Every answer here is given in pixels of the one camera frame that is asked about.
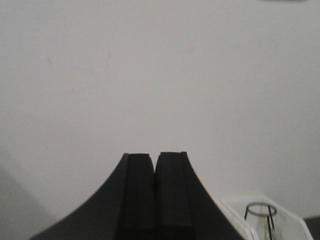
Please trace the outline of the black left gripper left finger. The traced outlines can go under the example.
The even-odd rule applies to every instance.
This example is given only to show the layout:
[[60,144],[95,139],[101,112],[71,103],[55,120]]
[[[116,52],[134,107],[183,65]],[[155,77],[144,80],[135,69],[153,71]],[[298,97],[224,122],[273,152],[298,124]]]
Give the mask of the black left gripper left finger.
[[147,153],[125,153],[102,186],[79,208],[34,240],[153,240],[154,169]]

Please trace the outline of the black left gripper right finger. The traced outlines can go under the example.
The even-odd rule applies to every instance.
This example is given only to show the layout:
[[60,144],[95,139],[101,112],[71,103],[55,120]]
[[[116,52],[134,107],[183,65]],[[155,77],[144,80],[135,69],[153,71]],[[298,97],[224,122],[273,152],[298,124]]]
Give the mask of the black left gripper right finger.
[[186,152],[161,152],[155,168],[159,240],[241,240],[195,173]]

